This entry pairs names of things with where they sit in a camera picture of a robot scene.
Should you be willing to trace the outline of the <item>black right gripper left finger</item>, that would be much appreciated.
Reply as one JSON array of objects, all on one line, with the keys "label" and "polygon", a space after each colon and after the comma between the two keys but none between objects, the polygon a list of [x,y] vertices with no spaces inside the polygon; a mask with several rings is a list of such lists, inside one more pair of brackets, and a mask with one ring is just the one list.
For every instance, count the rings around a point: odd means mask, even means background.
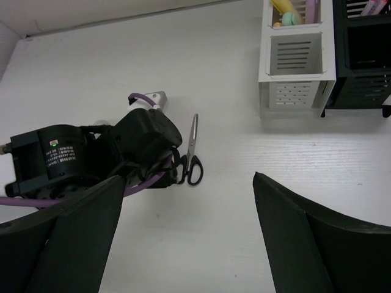
[{"label": "black right gripper left finger", "polygon": [[1,224],[1,292],[98,292],[125,181],[113,176]]}]

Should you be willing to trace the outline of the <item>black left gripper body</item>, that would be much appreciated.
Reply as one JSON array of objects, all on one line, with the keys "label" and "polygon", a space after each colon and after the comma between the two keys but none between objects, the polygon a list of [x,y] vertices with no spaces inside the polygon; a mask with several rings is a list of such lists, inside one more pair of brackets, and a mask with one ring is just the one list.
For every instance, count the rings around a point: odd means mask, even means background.
[{"label": "black left gripper body", "polygon": [[46,208],[112,176],[125,195],[174,183],[182,136],[160,110],[135,109],[116,125],[52,125],[13,136],[4,147],[16,180],[7,206]]}]

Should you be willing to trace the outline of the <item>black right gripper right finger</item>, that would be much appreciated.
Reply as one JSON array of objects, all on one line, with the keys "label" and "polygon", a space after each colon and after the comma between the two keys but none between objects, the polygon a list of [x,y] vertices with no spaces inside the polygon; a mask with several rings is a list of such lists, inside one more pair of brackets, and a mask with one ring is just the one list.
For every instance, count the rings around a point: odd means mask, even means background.
[{"label": "black right gripper right finger", "polygon": [[390,292],[390,227],[331,210],[262,173],[253,188],[276,292]]}]

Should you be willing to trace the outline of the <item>green highlighter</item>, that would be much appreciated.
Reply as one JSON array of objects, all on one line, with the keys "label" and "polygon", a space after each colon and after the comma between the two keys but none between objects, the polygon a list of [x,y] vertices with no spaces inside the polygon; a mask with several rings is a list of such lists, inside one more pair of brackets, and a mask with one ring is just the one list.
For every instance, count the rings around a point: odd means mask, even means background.
[{"label": "green highlighter", "polygon": [[291,12],[286,12],[282,15],[281,22],[283,26],[294,26],[295,21],[296,21],[296,17]]}]

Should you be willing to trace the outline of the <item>purple pink highlighter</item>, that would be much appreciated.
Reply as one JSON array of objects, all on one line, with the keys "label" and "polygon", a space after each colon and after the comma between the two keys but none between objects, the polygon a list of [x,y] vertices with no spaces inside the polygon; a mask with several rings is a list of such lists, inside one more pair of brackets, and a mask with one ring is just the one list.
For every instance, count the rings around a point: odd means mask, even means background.
[{"label": "purple pink highlighter", "polygon": [[318,3],[319,0],[305,1],[305,23],[315,24],[318,19]]}]

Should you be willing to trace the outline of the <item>yellow highlighter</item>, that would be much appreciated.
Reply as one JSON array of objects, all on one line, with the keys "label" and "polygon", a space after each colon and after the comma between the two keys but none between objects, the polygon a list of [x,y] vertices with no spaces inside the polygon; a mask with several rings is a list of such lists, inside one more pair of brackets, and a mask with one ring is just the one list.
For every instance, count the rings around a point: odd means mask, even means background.
[{"label": "yellow highlighter", "polygon": [[301,14],[296,10],[294,5],[289,0],[271,0],[271,4],[281,13],[285,14],[287,12],[292,13],[298,24],[304,24],[304,20]]}]

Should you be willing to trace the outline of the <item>orange pen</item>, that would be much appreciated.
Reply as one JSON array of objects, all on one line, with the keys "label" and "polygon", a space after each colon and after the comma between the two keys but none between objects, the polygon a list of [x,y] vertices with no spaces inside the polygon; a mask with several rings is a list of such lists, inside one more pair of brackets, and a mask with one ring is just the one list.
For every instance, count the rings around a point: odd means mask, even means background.
[{"label": "orange pen", "polygon": [[372,15],[371,13],[373,12],[373,6],[376,3],[376,1],[377,0],[368,1],[363,11],[361,12],[360,16]]}]

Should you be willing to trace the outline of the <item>red pen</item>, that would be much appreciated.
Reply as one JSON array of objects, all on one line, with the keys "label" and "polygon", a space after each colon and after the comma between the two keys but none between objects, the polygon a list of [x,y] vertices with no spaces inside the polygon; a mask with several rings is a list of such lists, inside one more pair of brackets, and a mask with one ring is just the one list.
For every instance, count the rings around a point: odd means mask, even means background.
[{"label": "red pen", "polygon": [[373,6],[372,15],[379,15],[388,4],[388,0],[377,0]]}]

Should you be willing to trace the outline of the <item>white desk organizer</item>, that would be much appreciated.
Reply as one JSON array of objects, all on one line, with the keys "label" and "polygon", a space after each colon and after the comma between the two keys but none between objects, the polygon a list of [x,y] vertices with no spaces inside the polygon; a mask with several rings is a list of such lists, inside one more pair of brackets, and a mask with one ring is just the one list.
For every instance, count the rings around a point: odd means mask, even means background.
[{"label": "white desk organizer", "polygon": [[336,82],[333,2],[319,1],[315,24],[305,1],[291,1],[304,24],[273,27],[282,14],[264,1],[258,85],[267,118],[320,117]]}]

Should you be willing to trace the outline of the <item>black desk organizer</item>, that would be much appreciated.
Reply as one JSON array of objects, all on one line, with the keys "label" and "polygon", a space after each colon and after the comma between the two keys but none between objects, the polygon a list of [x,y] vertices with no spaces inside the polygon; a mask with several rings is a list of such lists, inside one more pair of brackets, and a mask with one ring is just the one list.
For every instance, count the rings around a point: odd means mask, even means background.
[{"label": "black desk organizer", "polygon": [[334,1],[336,83],[326,110],[381,110],[390,117],[390,1],[363,15],[368,1]]}]

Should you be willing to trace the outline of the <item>black handled scissors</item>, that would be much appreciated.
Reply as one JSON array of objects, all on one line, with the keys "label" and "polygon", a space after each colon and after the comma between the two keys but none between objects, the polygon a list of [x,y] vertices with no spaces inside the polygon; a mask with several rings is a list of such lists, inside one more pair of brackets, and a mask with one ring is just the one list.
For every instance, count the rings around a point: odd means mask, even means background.
[{"label": "black handled scissors", "polygon": [[[204,175],[203,165],[200,159],[195,155],[198,125],[199,125],[199,115],[194,114],[189,140],[188,140],[188,150],[186,155],[180,158],[180,165],[182,165],[182,173],[181,173],[181,178],[177,182],[177,184],[183,184],[187,182],[190,186],[195,187],[203,179],[203,175]],[[200,172],[199,172],[198,180],[192,182],[192,175],[195,167],[198,167]]]}]

